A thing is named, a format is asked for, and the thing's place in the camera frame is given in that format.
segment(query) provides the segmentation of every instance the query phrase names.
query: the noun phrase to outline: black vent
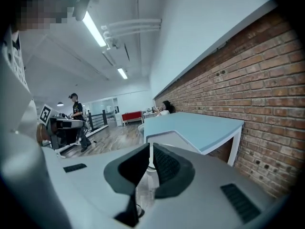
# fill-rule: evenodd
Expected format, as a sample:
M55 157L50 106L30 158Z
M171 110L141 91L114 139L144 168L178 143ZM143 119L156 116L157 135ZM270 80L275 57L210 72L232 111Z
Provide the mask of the black vent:
M243 223L253 220L260 214L258 208L246 197L246 195L235 185L228 184L220 187L225 196L234 207Z
M86 168L86 167L87 166L85 164L77 164L77 165L73 165L73 166L64 167L63 169L65 170L66 173L68 173L68 172L83 169L83 168Z

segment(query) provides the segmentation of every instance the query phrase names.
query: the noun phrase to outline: ceiling light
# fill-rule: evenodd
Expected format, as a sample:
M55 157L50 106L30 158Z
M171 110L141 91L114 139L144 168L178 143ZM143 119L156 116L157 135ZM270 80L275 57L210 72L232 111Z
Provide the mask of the ceiling light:
M124 79L127 79L127 75L125 74L124 70L122 68L118 69L118 72L121 74L121 76L124 78Z
M99 46L100 47L106 46L106 43L105 43L102 35L100 34L99 30L96 28L96 26L95 26L93 20L91 19L88 11L86 12L85 17L82 21L84 22L85 26L87 26L88 30L90 31L90 33L92 34L94 39L97 41Z

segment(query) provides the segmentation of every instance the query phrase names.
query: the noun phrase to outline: red brick wall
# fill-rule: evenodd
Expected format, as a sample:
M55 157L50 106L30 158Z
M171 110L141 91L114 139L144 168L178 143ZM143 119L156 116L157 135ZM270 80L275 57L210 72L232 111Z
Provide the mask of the red brick wall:
M296 34L274 10L155 100L169 100L177 111L245 120L234 166L278 197L295 183L305 158L304 59ZM227 147L213 155L221 158Z

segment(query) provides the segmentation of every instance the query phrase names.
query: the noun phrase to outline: white table leg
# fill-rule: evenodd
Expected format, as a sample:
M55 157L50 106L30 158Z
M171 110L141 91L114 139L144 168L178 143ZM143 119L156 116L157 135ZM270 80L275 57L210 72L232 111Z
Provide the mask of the white table leg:
M232 143L232 148L231 148L231 152L230 152L230 156L229 156L229 160L228 160L228 165L233 166L236 155L237 155L237 151L238 151L238 147L239 147L239 142L240 142L240 136L242 134L242 128L240 127L238 129L238 132L235 134L234 138L233 138L233 143Z

